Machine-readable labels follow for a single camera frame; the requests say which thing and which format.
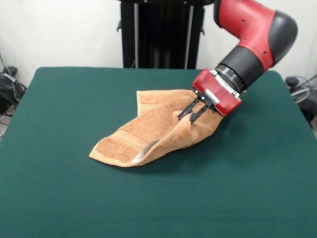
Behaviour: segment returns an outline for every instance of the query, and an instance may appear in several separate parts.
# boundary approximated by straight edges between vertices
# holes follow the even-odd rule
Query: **towel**
[[[137,117],[100,140],[90,158],[112,166],[142,166],[211,136],[223,118],[207,110],[194,123],[191,114],[179,120],[177,116],[196,98],[192,90],[137,91],[136,95]],[[197,103],[193,111],[203,105]]]

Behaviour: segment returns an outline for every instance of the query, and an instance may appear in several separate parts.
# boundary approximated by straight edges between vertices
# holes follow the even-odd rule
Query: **black metal frame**
[[[191,5],[204,6],[214,3],[214,0],[120,0],[122,2],[137,4],[155,4],[155,5]]]
[[[160,5],[121,1],[118,28],[122,30],[124,68],[196,68],[205,14],[198,3],[213,1],[196,0],[196,6],[179,0],[168,1],[168,5],[164,1]]]

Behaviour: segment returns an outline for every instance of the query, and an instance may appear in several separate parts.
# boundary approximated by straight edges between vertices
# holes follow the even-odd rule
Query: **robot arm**
[[[255,0],[215,0],[214,20],[240,41],[215,69],[205,69],[195,79],[195,102],[205,106],[192,114],[192,122],[209,108],[225,116],[238,107],[240,94],[288,53],[298,32],[293,18]]]

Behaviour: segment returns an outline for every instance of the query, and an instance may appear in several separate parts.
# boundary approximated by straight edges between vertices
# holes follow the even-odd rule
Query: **white wall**
[[[283,77],[310,77],[317,72],[317,2],[260,0],[293,16],[298,39],[274,69]],[[122,67],[118,0],[0,0],[0,49],[6,64],[19,68],[19,79],[32,80],[41,66]],[[237,39],[213,20],[206,7],[198,68],[215,67],[237,44]]]

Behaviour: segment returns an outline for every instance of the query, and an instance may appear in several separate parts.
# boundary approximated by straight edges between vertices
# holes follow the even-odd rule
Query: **table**
[[[216,133],[143,167],[89,159],[136,90],[199,70],[40,68],[0,143],[2,238],[298,238],[317,232],[317,140],[267,72]]]

